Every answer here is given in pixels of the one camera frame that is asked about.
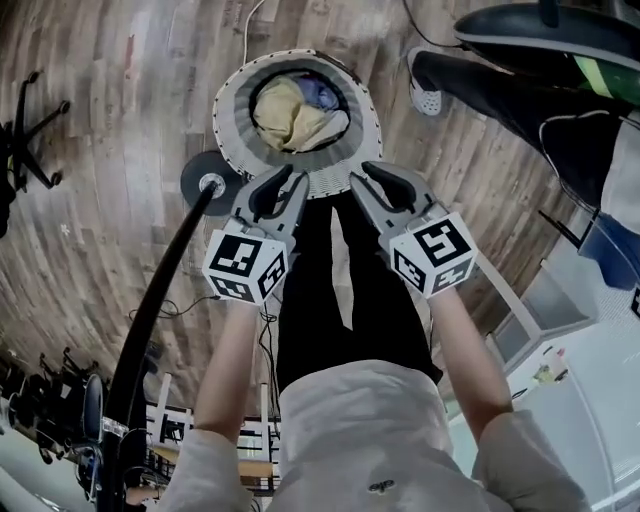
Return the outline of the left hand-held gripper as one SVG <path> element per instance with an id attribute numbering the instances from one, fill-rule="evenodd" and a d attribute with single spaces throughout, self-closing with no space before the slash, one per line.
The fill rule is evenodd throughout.
<path id="1" fill-rule="evenodd" d="M 221 299 L 261 305 L 288 274 L 308 197 L 306 172 L 296 175 L 277 217 L 265 218 L 292 172 L 287 164 L 249 181 L 234 200 L 233 215 L 212 232 L 202 273 Z"/>

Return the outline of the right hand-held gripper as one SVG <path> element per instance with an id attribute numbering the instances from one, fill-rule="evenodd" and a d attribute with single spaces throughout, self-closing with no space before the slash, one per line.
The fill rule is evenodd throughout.
<path id="1" fill-rule="evenodd" d="M 380 256 L 387 267 L 425 298 L 466 279 L 478 248 L 461 216 L 438 202 L 414 170 L 366 161 L 367 180 L 352 173 L 351 191 L 380 231 Z"/>

